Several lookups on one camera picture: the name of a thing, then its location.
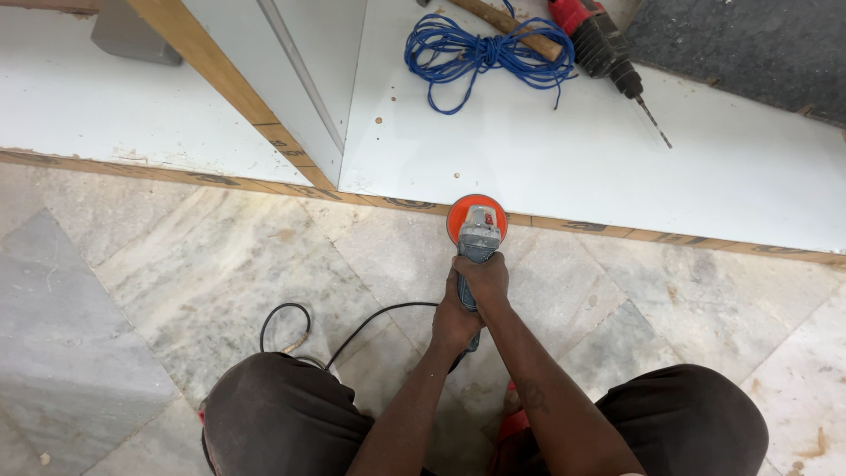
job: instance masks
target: hammer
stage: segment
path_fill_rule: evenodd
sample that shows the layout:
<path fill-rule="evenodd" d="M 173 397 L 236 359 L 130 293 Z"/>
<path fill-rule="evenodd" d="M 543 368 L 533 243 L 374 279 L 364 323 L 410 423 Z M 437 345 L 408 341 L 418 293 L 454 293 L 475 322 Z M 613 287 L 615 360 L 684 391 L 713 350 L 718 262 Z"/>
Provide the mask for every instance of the hammer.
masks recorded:
<path fill-rule="evenodd" d="M 496 8 L 488 5 L 487 3 L 482 2 L 481 0 L 449 1 L 451 3 L 455 3 L 459 7 L 467 10 L 475 16 L 485 20 L 494 28 L 500 30 L 502 33 L 511 33 L 521 23 L 516 19 L 511 18 L 508 14 L 497 10 Z M 429 4 L 429 2 L 430 0 L 417 0 L 417 3 L 421 7 L 425 7 Z M 531 31 L 533 31 L 531 28 L 523 27 L 517 33 L 522 34 L 529 33 Z M 558 55 L 561 54 L 561 45 L 543 35 L 524 36 L 520 39 L 520 42 L 522 42 L 527 47 L 537 51 L 541 54 L 541 56 L 550 61 L 555 61 L 556 59 L 558 59 Z"/>

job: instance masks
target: red power drill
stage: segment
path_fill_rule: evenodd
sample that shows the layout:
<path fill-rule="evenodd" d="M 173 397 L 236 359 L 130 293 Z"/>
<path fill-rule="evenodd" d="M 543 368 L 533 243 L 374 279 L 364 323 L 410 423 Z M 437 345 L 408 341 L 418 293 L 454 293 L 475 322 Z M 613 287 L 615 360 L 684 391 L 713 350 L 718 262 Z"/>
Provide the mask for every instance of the red power drill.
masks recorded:
<path fill-rule="evenodd" d="M 672 149 L 670 141 L 640 97 L 643 85 L 629 61 L 629 44 L 602 4 L 593 0 L 549 0 L 547 6 L 552 19 L 573 42 L 576 63 L 591 78 L 610 76 L 620 93 L 634 99 L 643 108 L 667 147 Z"/>

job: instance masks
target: angle grinder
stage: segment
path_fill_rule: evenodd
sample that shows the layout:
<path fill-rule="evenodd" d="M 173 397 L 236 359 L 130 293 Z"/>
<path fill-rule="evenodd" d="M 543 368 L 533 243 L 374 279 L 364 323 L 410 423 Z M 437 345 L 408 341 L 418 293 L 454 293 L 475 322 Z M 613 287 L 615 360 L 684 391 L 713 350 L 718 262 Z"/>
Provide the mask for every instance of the angle grinder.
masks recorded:
<path fill-rule="evenodd" d="M 485 195 L 468 195 L 458 199 L 447 214 L 447 233 L 458 249 L 458 255 L 473 263 L 484 263 L 499 248 L 508 230 L 505 211 L 496 200 Z M 468 311 L 476 312 L 476 300 L 467 279 L 459 274 L 459 299 Z M 455 359 L 450 372 L 461 359 L 479 348 L 481 332 L 477 332 L 467 348 Z"/>

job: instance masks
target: blue wire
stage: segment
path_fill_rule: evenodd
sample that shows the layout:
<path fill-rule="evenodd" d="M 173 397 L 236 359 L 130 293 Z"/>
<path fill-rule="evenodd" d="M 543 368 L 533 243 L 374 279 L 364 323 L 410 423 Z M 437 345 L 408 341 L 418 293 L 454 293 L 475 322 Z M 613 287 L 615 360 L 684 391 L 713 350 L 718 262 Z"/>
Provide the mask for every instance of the blue wire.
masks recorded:
<path fill-rule="evenodd" d="M 511 16 L 514 8 L 503 0 Z M 537 27 L 531 33 L 517 34 L 517 31 L 530 23 L 542 23 L 547 26 Z M 539 34 L 562 46 L 561 54 L 555 61 L 550 61 L 540 53 L 526 47 L 519 40 L 528 35 Z M 420 64 L 425 50 L 431 50 L 431 58 Z M 454 53 L 448 61 L 433 64 L 441 53 Z M 429 105 L 444 114 L 455 114 L 461 110 L 470 98 L 476 76 L 489 69 L 505 68 L 514 73 L 524 83 L 536 89 L 558 88 L 555 109 L 561 99 L 561 83 L 575 77 L 573 71 L 575 52 L 573 43 L 563 30 L 553 22 L 540 18 L 524 21 L 506 36 L 473 36 L 461 29 L 458 24 L 439 14 L 428 14 L 420 19 L 405 42 L 405 63 L 409 71 L 429 82 Z M 470 85 L 464 94 L 464 100 L 448 111 L 439 109 L 431 98 L 431 88 L 435 84 L 448 83 L 473 71 Z"/>

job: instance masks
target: marble floor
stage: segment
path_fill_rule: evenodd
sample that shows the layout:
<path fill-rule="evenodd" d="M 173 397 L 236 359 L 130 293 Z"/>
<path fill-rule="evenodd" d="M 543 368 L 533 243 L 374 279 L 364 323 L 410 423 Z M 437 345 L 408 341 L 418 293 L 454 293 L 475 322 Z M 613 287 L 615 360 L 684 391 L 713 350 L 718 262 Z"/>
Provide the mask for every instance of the marble floor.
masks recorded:
<path fill-rule="evenodd" d="M 764 414 L 760 476 L 846 468 L 846 269 L 519 226 L 503 253 L 514 308 L 591 398 L 705 365 Z M 209 474 L 195 408 L 270 309 L 308 308 L 293 354 L 325 362 L 377 309 L 438 301 L 453 254 L 438 216 L 0 163 L 0 475 Z M 336 361 L 359 408 L 390 402 L 431 315 L 382 315 Z M 266 347 L 304 327 L 281 312 Z M 507 382 L 483 332 L 427 467 L 484 473 Z"/>

